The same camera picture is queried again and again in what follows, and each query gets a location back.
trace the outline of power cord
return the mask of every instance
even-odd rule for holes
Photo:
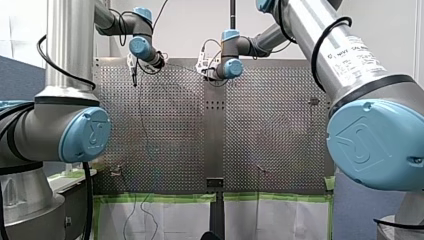
[[[122,230],[122,235],[124,236],[124,240],[127,240],[127,235],[126,235],[125,231],[127,229],[127,225],[128,225],[128,222],[130,221],[130,218],[135,213],[136,206],[137,206],[137,194],[134,194],[134,206],[133,206],[133,210],[132,210],[131,214],[127,217],[127,219],[125,220],[124,229]]]
[[[92,90],[94,90],[96,88],[96,84],[93,83],[90,80],[84,79],[84,78],[80,78],[78,76],[75,76],[65,70],[63,70],[62,68],[60,68],[59,66],[57,66],[47,54],[44,54],[43,50],[41,49],[41,44],[44,42],[44,40],[46,40],[47,35],[44,35],[42,38],[40,38],[40,40],[38,40],[37,42],[37,51],[40,54],[40,56],[44,59],[44,61],[47,62],[47,64],[49,64],[52,68],[54,68],[56,71],[62,73],[63,75],[73,78],[79,82],[85,83],[87,85],[90,85]]]
[[[292,38],[287,34],[286,30],[284,29],[284,22],[283,22],[283,0],[278,0],[278,21],[281,28],[281,33],[283,33],[283,36],[289,40],[292,43],[297,44],[296,39]]]
[[[87,213],[85,216],[83,239],[89,240],[93,222],[93,186],[91,183],[90,165],[87,162],[83,162],[82,167],[84,169],[85,185],[87,188]]]
[[[378,219],[374,219],[374,222],[378,225],[386,225],[394,228],[400,228],[405,230],[424,230],[424,225],[408,225],[408,224],[400,224],[400,223],[392,223],[386,222]]]
[[[166,4],[168,3],[168,1],[169,1],[169,0],[165,0],[165,2],[163,2],[162,7],[161,7],[161,9],[160,9],[160,11],[159,11],[158,17],[156,18],[156,21],[155,21],[155,23],[153,24],[153,30],[155,30],[155,29],[156,29],[156,24],[158,23],[159,18],[160,18],[160,16],[162,15],[163,9],[165,8],[165,6],[166,6]]]
[[[155,226],[156,226],[156,228],[155,228],[155,232],[153,233],[153,236],[152,236],[152,238],[150,239],[150,240],[153,240],[153,239],[155,238],[155,236],[156,236],[156,233],[158,232],[159,224],[158,224],[158,222],[156,221],[155,216],[154,216],[152,213],[150,213],[150,212],[146,211],[146,210],[143,208],[143,204],[147,201],[147,198],[148,198],[149,196],[150,196],[150,193],[149,193],[149,194],[148,194],[148,195],[144,198],[143,202],[140,204],[140,209],[141,209],[141,211],[143,211],[145,214],[149,215],[149,216],[152,218],[153,222],[155,223]]]

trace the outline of white label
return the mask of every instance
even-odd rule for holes
[[[336,74],[346,83],[378,71],[386,71],[368,47],[358,37],[348,37],[350,45],[327,55]]]

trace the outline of black cable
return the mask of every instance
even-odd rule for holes
[[[140,204],[140,209],[141,209],[141,211],[143,211],[145,214],[149,215],[149,216],[152,218],[153,222],[155,223],[155,226],[156,226],[156,228],[155,228],[155,232],[153,233],[153,236],[152,236],[152,238],[150,239],[150,240],[153,240],[153,239],[155,238],[155,236],[156,236],[156,233],[158,232],[159,224],[158,224],[158,222],[156,221],[155,216],[154,216],[152,213],[150,213],[150,212],[148,212],[148,211],[144,210],[144,208],[143,208],[143,204],[147,201],[147,198],[148,198],[149,196],[150,196],[150,193],[149,193],[149,194],[148,194],[148,195],[144,198],[143,202]]]
[[[124,240],[127,240],[127,235],[125,234],[125,230],[127,229],[127,225],[128,225],[128,222],[130,221],[130,218],[135,213],[136,206],[137,206],[137,194],[135,193],[134,194],[134,206],[133,206],[133,210],[132,210],[131,214],[127,217],[127,219],[125,220],[124,229],[122,230],[122,235],[124,236]]]
[[[50,59],[50,57],[47,55],[47,54],[44,54],[44,52],[43,52],[43,50],[41,50],[41,44],[44,42],[44,40],[46,40],[46,38],[47,38],[47,35],[44,35],[42,38],[40,38],[40,40],[38,40],[38,42],[37,42],[37,50],[38,50],[38,53],[40,54],[40,56],[44,59],[44,61],[46,61],[47,62],[47,64],[49,64],[52,68],[54,68],[55,70],[57,70],[58,72],[60,72],[60,73],[62,73],[63,75],[65,75],[65,76],[67,76],[67,77],[70,77],[70,78],[73,78],[73,79],[75,79],[75,80],[77,80],[77,81],[80,81],[80,82],[82,82],[82,83],[85,83],[85,84],[88,84],[88,85],[90,85],[91,86],[91,88],[94,90],[95,88],[96,88],[96,84],[95,83],[93,83],[92,81],[90,81],[90,80],[87,80],[87,79],[84,79],[84,78],[80,78],[80,77],[77,77],[77,76],[75,76],[75,75],[73,75],[73,74],[71,74],[71,73],[69,73],[69,72],[67,72],[67,71],[65,71],[65,70],[63,70],[63,69],[61,69],[59,66],[57,66],[51,59]]]
[[[321,48],[322,43],[324,40],[328,37],[328,35],[333,31],[334,28],[340,26],[340,25],[348,25],[349,27],[352,26],[352,19],[350,17],[341,17],[334,21],[332,24],[330,24],[325,30],[322,32],[321,37],[319,37],[317,43],[315,44],[314,50],[312,52],[312,58],[311,58],[311,70],[312,70],[312,76],[314,78],[315,83],[317,86],[325,92],[324,87],[321,84],[321,81],[319,79],[318,73],[317,73],[317,61],[318,61],[318,54],[319,50]]]
[[[4,209],[3,209],[3,193],[0,194],[0,235],[3,240],[9,240],[9,236],[6,232],[6,226],[4,225]]]
[[[160,73],[161,71],[162,71],[162,68],[159,68],[156,72],[148,72],[148,71],[146,71],[146,69],[144,69],[142,66],[141,66],[141,64],[140,64],[140,62],[139,62],[139,59],[137,59],[137,66],[145,73],[145,74],[148,74],[148,75],[156,75],[156,74],[158,74],[158,73]]]
[[[166,6],[166,4],[168,3],[168,1],[169,1],[169,0],[165,0],[165,2],[162,4],[162,8],[161,8],[161,9],[160,9],[160,11],[159,11],[158,17],[156,18],[156,21],[155,21],[155,23],[153,24],[153,30],[155,30],[155,29],[156,29],[156,24],[158,23],[159,18],[160,18],[160,16],[162,15],[163,9],[165,8],[165,6]]]
[[[287,34],[286,30],[284,29],[284,22],[283,22],[283,0],[278,0],[278,21],[281,28],[281,33],[283,33],[283,36],[287,38],[292,43],[297,44],[296,39],[292,38]]]
[[[290,46],[290,44],[291,44],[291,42],[289,42],[286,46],[282,47],[281,49],[278,49],[278,50],[272,51],[271,53],[279,53],[279,52],[282,52],[282,51],[286,50],[286,49]]]
[[[217,40],[212,39],[212,38],[209,38],[209,39],[206,39],[206,41],[203,43],[203,46],[202,46],[202,52],[204,52],[204,51],[205,51],[206,44],[207,44],[208,42],[214,42],[214,43],[216,43],[216,45],[218,45],[218,47],[219,47],[219,48],[221,48],[221,44],[220,44]]]
[[[374,219],[374,222],[381,225],[386,225],[394,228],[406,229],[406,230],[424,230],[424,225],[408,225],[400,223],[386,222],[378,219]]]
[[[84,168],[85,184],[87,188],[87,214],[85,219],[83,239],[89,240],[91,234],[91,224],[93,222],[93,187],[91,184],[90,166],[87,162],[83,162],[82,167]]]
[[[123,47],[127,43],[127,33],[128,33],[127,23],[125,22],[125,19],[124,19],[124,13],[120,13],[112,8],[109,8],[109,11],[116,13],[119,17],[118,26],[119,26],[119,31],[121,31],[121,34],[119,35],[119,44],[121,44],[121,47]]]

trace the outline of perforated metal panel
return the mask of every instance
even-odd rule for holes
[[[323,193],[327,103],[309,63],[243,60],[243,77],[215,89],[195,62],[172,59],[137,87],[125,59],[96,62],[113,122],[96,193],[206,192],[207,177],[225,191]]]
[[[125,59],[96,64],[113,124],[96,192],[204,192],[202,78],[169,65],[155,76],[139,74],[134,87]]]
[[[227,86],[225,190],[322,192],[333,169],[325,158],[326,96],[308,63],[264,65]]]

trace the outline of cable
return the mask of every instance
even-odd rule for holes
[[[6,232],[6,226],[4,225],[4,209],[3,209],[3,194],[0,194],[0,235],[3,240],[9,240],[9,236]]]
[[[273,54],[273,53],[279,53],[279,52],[286,50],[291,44],[291,42],[289,42],[286,46],[282,47],[281,49],[272,51],[272,50],[265,50],[265,49],[261,48],[258,44],[254,43],[254,41],[249,37],[245,37],[245,36],[242,36],[242,37],[245,38],[249,42],[251,48],[253,48],[253,53],[254,53],[254,56],[252,56],[253,60],[257,60],[258,57],[259,57],[258,51],[256,51],[256,49],[259,49],[260,51],[262,51],[266,54]]]
[[[290,44],[291,44],[291,42],[289,42],[286,46],[282,47],[281,49],[278,49],[278,50],[272,51],[271,53],[279,53],[279,52],[282,52],[282,51],[286,50],[286,49],[290,46]]]
[[[142,66],[141,66],[141,64],[140,64],[140,62],[138,61],[139,59],[137,58],[137,66],[145,73],[145,74],[148,74],[148,75],[156,75],[156,74],[158,74],[158,73],[160,73],[161,71],[162,71],[162,68],[159,68],[156,72],[148,72],[148,71],[146,71],[146,69],[144,69]]]
[[[121,31],[121,35],[119,35],[119,43],[121,44],[121,47],[125,46],[127,43],[127,23],[124,20],[124,13],[119,13],[115,9],[109,8],[109,11],[114,12],[118,15],[118,25],[119,25],[119,31]]]
[[[138,106],[138,108],[139,108],[139,110],[140,110],[140,115],[141,115],[141,128],[143,129],[143,132],[144,132],[144,134],[145,134],[145,136],[146,136],[146,148],[147,148],[147,154],[148,154],[148,156],[150,155],[149,153],[150,153],[150,148],[149,148],[149,143],[150,143],[150,141],[149,141],[149,135],[148,135],[148,133],[147,133],[147,129],[146,129],[146,126],[144,125],[144,120],[143,120],[143,114],[141,114],[142,112],[141,112],[141,101],[140,101],[140,99],[141,99],[141,97],[139,97],[139,101],[138,101],[138,104],[139,104],[139,106]],[[153,236],[152,236],[152,238],[151,238],[151,240],[153,240],[154,238],[155,238],[155,236],[156,236],[156,233],[157,233],[157,231],[158,231],[158,228],[159,228],[159,224],[157,223],[157,221],[156,221],[156,219],[155,219],[155,216],[153,215],[153,214],[151,214],[150,212],[148,212],[148,211],[146,211],[146,210],[144,210],[143,209],[143,204],[146,202],[146,200],[147,200],[147,198],[150,196],[150,193],[144,198],[144,200],[143,200],[143,202],[140,204],[140,209],[141,209],[141,211],[143,211],[144,213],[146,213],[146,214],[148,214],[149,216],[151,216],[152,217],[152,220],[153,220],[153,222],[155,223],[155,225],[156,225],[156,229],[155,229],[155,233],[153,234]]]
[[[93,221],[93,187],[91,184],[90,165],[88,165],[87,162],[83,162],[82,167],[84,168],[85,184],[87,188],[87,214],[85,219],[83,239],[89,240],[91,234],[91,224]]]
[[[214,69],[214,68],[211,68],[211,65],[212,65],[212,63],[215,61],[215,59],[216,59],[216,57],[218,57],[218,55],[221,53],[221,51],[218,51],[216,54],[215,54],[215,56],[212,58],[212,61],[209,63],[209,66],[208,66],[208,69],[207,70],[211,70],[211,69]],[[227,84],[227,82],[228,82],[228,79],[225,79],[223,82],[223,84],[222,85],[216,85],[216,84],[212,84],[211,83],[211,81],[210,81],[210,79],[209,79],[209,76],[208,76],[208,73],[206,72],[206,80],[208,81],[208,83],[211,85],[211,86],[213,86],[213,87],[222,87],[222,86],[224,86],[225,84]]]
[[[144,208],[143,208],[143,204],[146,202],[146,200],[147,200],[147,198],[148,198],[149,196],[150,196],[150,193],[149,193],[149,194],[147,194],[147,196],[144,198],[143,202],[140,204],[140,209],[141,209],[141,211],[143,211],[145,214],[149,215],[149,216],[152,218],[152,220],[153,220],[153,222],[155,223],[155,225],[156,225],[155,232],[153,233],[153,236],[152,236],[152,238],[150,239],[150,240],[153,240],[153,239],[155,238],[155,236],[156,236],[156,233],[158,232],[159,224],[158,224],[158,222],[156,221],[155,216],[154,216],[153,214],[151,214],[150,212],[148,212],[148,211],[144,210]]]
[[[207,44],[208,42],[214,42],[214,43],[216,43],[216,45],[218,45],[218,47],[219,47],[219,48],[221,48],[221,44],[220,44],[217,40],[212,39],[212,38],[209,38],[209,39],[206,39],[206,41],[203,43],[203,46],[202,46],[202,52],[204,52],[204,51],[205,51],[206,44]]]
[[[424,230],[424,225],[408,225],[400,223],[386,222],[378,219],[374,219],[374,222],[381,225],[386,225],[394,228],[406,229],[406,230]]]
[[[162,15],[163,9],[165,8],[165,6],[166,6],[166,4],[168,3],[168,1],[169,1],[169,0],[165,0],[165,2],[162,4],[162,8],[161,8],[161,9],[160,9],[160,11],[159,11],[158,17],[156,18],[156,21],[155,21],[155,23],[153,24],[153,30],[155,30],[155,29],[156,29],[156,24],[158,23],[159,18],[160,18],[160,16]]]
[[[324,87],[321,84],[321,80],[319,79],[318,72],[317,72],[317,61],[318,61],[318,54],[319,50],[321,48],[322,43],[324,40],[328,37],[328,35],[333,31],[334,28],[340,26],[340,25],[348,25],[349,27],[352,26],[352,19],[350,17],[341,17],[334,21],[332,24],[330,24],[327,28],[324,29],[324,31],[321,34],[321,37],[319,37],[317,43],[315,44],[314,50],[312,52],[312,58],[311,58],[311,70],[312,70],[312,76],[314,78],[315,83],[317,86],[325,92]]]
[[[280,24],[281,32],[283,33],[284,37],[287,38],[287,40],[289,40],[292,43],[297,44],[296,39],[290,37],[287,34],[286,30],[284,29],[282,5],[283,5],[283,0],[278,0],[278,21],[279,21],[279,24]]]
[[[133,206],[133,210],[132,210],[131,214],[127,217],[127,219],[125,220],[124,229],[122,230],[122,235],[124,236],[124,240],[127,240],[127,235],[125,234],[125,230],[127,229],[127,225],[128,225],[128,222],[129,222],[130,218],[135,213],[136,206],[137,206],[137,194],[134,194],[134,206]]]
[[[176,65],[176,64],[172,64],[172,63],[167,63],[166,65],[174,66],[174,67],[180,67],[180,68],[182,68],[182,69],[185,69],[185,70],[187,70],[187,71],[190,71],[190,72],[196,73],[196,74],[198,74],[198,75],[200,75],[200,76],[202,76],[202,77],[203,77],[203,75],[202,75],[201,73],[199,73],[199,72],[197,72],[197,71],[195,71],[195,70],[193,70],[193,69],[190,69],[190,68],[187,68],[187,67],[181,66],[181,65]]]
[[[259,54],[258,54],[258,51],[256,51],[256,48],[258,48],[262,52],[268,53],[268,51],[263,50],[257,44],[253,44],[253,41],[250,37],[245,37],[245,36],[242,36],[242,37],[245,38],[249,42],[250,48],[253,48],[253,53],[254,53],[254,56],[252,56],[253,60],[258,60],[258,57],[259,57]]]
[[[49,64],[52,68],[54,68],[55,70],[57,70],[58,72],[60,72],[60,73],[62,73],[63,75],[65,75],[65,76],[67,76],[67,77],[70,77],[70,78],[73,78],[73,79],[75,79],[75,80],[77,80],[77,81],[80,81],[80,82],[82,82],[82,83],[85,83],[85,84],[88,84],[88,85],[90,85],[91,86],[91,88],[92,88],[92,90],[94,90],[95,88],[96,88],[96,84],[95,83],[93,83],[92,81],[90,81],[90,80],[87,80],[87,79],[84,79],[84,78],[80,78],[80,77],[77,77],[77,76],[75,76],[75,75],[72,75],[71,73],[69,73],[69,72],[67,72],[67,71],[65,71],[65,70],[63,70],[63,69],[61,69],[59,66],[57,66],[51,59],[50,59],[50,57],[47,55],[47,54],[44,54],[44,52],[43,52],[43,50],[41,50],[41,44],[44,42],[44,40],[46,40],[46,38],[47,38],[47,35],[44,35],[42,38],[40,38],[40,40],[38,40],[38,42],[37,42],[37,51],[38,51],[38,53],[40,54],[40,56],[44,59],[44,61],[46,61],[47,62],[47,64]]]

